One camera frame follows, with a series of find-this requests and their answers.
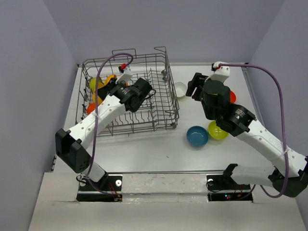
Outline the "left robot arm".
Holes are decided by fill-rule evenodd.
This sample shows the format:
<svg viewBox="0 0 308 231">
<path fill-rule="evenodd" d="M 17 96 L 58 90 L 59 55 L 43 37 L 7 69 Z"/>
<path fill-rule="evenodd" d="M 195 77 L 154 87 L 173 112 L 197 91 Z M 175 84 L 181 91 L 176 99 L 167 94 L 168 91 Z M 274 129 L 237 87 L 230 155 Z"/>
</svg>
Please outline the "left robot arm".
<svg viewBox="0 0 308 231">
<path fill-rule="evenodd" d="M 56 132 L 57 156 L 75 173 L 85 175 L 94 189 L 101 191 L 106 186 L 108 173 L 95 163 L 95 154 L 89 154 L 87 148 L 96 144 L 97 135 L 114 119 L 127 111 L 136 112 L 152 90 L 151 84 L 143 78 L 130 86 L 125 82 L 116 83 L 112 78 L 97 90 L 103 101 L 93 112 L 68 130 L 61 128 Z"/>
</svg>

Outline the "yellow bowl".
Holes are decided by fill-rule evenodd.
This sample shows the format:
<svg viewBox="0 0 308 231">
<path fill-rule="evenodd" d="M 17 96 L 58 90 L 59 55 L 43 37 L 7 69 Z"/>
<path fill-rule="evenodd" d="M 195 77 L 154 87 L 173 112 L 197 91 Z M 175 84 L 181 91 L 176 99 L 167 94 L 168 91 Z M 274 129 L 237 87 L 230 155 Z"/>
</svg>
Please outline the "yellow bowl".
<svg viewBox="0 0 308 231">
<path fill-rule="evenodd" d="M 117 76 L 115 74 L 109 75 L 104 82 L 105 86 L 113 87 L 116 84 Z"/>
<path fill-rule="evenodd" d="M 96 96 L 95 93 L 92 94 L 92 99 L 93 103 L 97 105 L 100 105 L 103 102 L 103 100 L 99 96 Z"/>
</svg>

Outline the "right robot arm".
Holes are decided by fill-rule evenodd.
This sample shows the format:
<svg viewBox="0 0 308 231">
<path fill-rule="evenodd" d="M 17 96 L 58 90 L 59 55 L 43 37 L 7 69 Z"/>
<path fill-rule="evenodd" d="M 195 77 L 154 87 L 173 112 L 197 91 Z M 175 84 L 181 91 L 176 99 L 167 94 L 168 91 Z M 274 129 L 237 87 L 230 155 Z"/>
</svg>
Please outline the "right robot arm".
<svg viewBox="0 0 308 231">
<path fill-rule="evenodd" d="M 212 77 L 195 73 L 186 96 L 202 104 L 208 120 L 253 147 L 271 162 L 267 167 L 229 164 L 215 184 L 223 190 L 236 185 L 274 188 L 285 196 L 297 197 L 308 186 L 308 158 L 290 149 L 272 135 L 244 106 L 230 102 L 230 88 Z"/>
</svg>

